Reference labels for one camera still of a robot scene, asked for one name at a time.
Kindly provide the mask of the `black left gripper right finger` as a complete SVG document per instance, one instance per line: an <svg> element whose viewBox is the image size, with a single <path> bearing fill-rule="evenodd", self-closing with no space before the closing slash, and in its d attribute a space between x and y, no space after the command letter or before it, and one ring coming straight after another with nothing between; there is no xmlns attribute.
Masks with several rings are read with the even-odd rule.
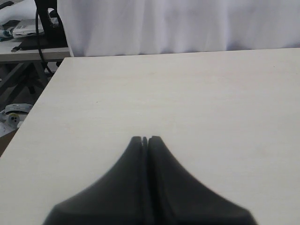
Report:
<svg viewBox="0 0 300 225"><path fill-rule="evenodd" d="M159 136L148 141L148 181L157 225L255 225L247 209L191 175Z"/></svg>

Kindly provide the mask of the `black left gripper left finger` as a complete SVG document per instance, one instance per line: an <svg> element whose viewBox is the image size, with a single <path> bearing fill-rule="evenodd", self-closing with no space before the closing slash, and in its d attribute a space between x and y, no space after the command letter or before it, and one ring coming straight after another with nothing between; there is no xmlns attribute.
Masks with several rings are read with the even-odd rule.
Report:
<svg viewBox="0 0 300 225"><path fill-rule="evenodd" d="M132 137L115 165L94 184L55 205L46 225L152 225L147 139Z"/></svg>

